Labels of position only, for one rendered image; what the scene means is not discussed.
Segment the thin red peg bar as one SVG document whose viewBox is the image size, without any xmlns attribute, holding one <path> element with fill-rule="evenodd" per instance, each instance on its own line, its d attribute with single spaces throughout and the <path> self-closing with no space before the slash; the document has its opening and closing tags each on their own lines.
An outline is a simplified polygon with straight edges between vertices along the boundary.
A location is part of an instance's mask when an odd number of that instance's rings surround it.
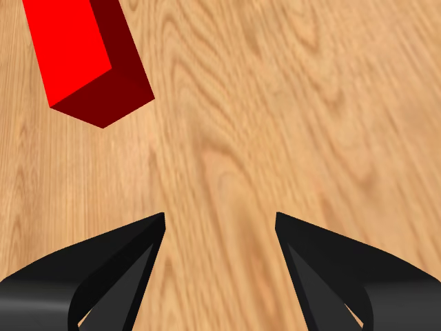
<svg viewBox="0 0 441 331">
<path fill-rule="evenodd" d="M 105 128 L 154 100 L 119 0 L 22 0 L 49 107 Z"/>
</svg>

